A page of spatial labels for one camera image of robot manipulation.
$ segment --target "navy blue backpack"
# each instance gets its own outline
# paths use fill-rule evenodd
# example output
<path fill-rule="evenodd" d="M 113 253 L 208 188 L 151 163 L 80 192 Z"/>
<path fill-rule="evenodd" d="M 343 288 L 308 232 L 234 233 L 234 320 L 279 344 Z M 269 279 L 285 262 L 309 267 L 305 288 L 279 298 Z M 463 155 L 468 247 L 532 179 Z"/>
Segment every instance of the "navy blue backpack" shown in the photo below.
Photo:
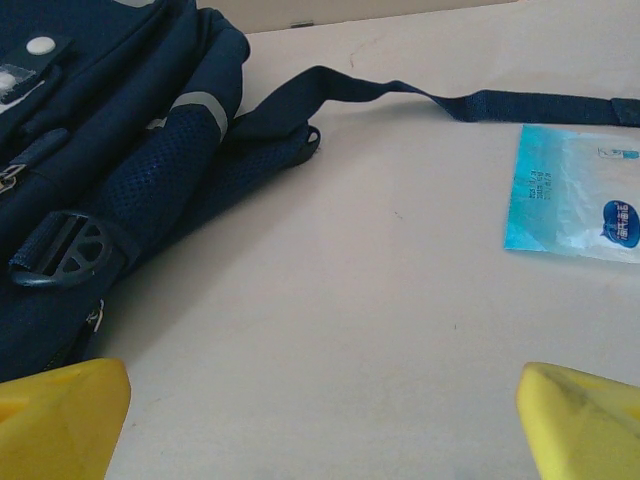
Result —
<path fill-rule="evenodd" d="M 429 95 L 313 67 L 236 117 L 245 36 L 193 0 L 4 0 L 0 381 L 85 359 L 112 285 L 320 142 L 326 100 L 430 98 L 461 121 L 640 126 L 640 101 Z"/>

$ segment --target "black plastic buckle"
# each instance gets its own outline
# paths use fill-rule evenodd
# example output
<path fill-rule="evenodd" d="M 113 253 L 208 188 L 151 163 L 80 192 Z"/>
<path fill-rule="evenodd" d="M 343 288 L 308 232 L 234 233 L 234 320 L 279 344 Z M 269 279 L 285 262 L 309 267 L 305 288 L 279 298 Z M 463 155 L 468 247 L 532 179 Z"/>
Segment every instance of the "black plastic buckle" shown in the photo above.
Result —
<path fill-rule="evenodd" d="M 33 269 L 14 266 L 11 280 L 26 287 L 68 288 L 89 280 L 111 256 L 113 241 L 95 218 L 60 212 L 67 218 Z"/>

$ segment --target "blue and white packet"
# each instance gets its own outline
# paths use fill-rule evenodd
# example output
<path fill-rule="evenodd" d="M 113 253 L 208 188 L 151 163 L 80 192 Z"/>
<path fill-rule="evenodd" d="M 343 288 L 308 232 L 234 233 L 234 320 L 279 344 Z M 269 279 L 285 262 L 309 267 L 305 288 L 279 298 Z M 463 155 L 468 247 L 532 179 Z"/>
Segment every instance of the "blue and white packet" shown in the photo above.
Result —
<path fill-rule="evenodd" d="M 640 141 L 525 125 L 504 246 L 640 263 Z"/>

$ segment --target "yellow plastic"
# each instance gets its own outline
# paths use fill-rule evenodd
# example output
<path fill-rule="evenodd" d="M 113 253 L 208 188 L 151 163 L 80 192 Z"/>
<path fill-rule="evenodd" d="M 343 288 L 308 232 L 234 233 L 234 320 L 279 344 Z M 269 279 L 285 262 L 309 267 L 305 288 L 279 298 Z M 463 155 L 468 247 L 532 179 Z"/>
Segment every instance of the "yellow plastic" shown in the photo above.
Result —
<path fill-rule="evenodd" d="M 542 480 L 640 479 L 640 388 L 530 363 L 517 406 Z"/>
<path fill-rule="evenodd" d="M 103 479 L 130 394 L 120 360 L 0 384 L 0 479 Z"/>

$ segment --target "white table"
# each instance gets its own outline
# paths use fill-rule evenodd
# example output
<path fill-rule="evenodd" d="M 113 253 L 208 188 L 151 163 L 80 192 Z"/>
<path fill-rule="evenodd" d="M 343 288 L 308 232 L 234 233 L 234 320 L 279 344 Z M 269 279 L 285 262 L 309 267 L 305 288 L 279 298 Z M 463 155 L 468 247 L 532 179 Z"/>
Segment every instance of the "white table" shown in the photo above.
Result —
<path fill-rule="evenodd" d="M 252 35 L 245 110 L 318 63 L 441 95 L 640 97 L 639 14 L 537 0 Z M 108 478 L 537 478 L 520 371 L 640 384 L 640 270 L 503 250 L 520 125 L 397 94 L 312 123 L 311 162 L 107 300 L 102 353 L 133 385 Z"/>

